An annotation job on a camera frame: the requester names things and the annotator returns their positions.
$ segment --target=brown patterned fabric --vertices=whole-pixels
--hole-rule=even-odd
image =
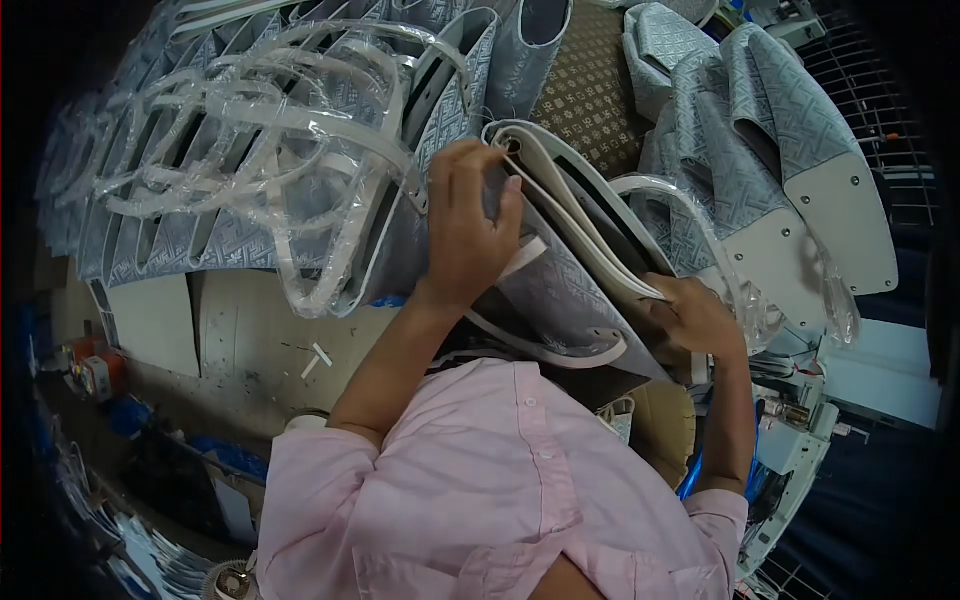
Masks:
[[[623,11],[576,0],[570,26],[530,120],[611,179],[636,170],[654,127],[634,109],[623,54]]]

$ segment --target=metal grommet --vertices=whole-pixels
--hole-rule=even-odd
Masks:
[[[520,154],[520,151],[523,149],[523,144],[515,137],[507,139],[507,156],[513,156]]]

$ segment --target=hand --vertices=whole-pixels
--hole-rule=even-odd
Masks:
[[[483,210],[484,174],[506,155],[476,139],[454,142],[430,165],[430,269],[418,284],[441,308],[461,313],[492,286],[519,249],[523,196],[514,176],[494,223]]]
[[[718,361],[747,357],[747,344],[733,313],[699,279],[654,273],[641,277],[668,300],[642,304],[674,343],[692,352],[713,354]]]

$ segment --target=shirt sleeve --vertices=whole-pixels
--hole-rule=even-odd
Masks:
[[[726,568],[727,588],[732,595],[736,559],[747,528],[747,499],[727,490],[706,490],[684,500],[684,507],[704,535],[707,550],[715,553]]]
[[[295,429],[274,439],[260,518],[257,568],[331,522],[346,522],[379,450],[343,429]]]

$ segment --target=white strip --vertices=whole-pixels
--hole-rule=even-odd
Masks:
[[[313,368],[316,367],[316,366],[317,366],[317,363],[319,363],[319,362],[320,362],[320,355],[319,355],[319,354],[314,354],[314,355],[313,355],[313,360],[310,361],[310,364],[307,365],[307,366],[306,366],[306,369],[304,369],[303,372],[300,374],[300,379],[306,379],[306,376],[309,375],[311,371],[313,371]]]
[[[328,367],[332,367],[332,366],[333,366],[333,361],[330,360],[330,357],[326,355],[326,352],[324,352],[324,349],[323,349],[323,348],[320,348],[320,344],[317,344],[316,342],[314,342],[314,343],[313,343],[313,349],[317,351],[317,354],[318,354],[321,358],[323,358],[324,362],[326,363],[326,365],[327,365]]]

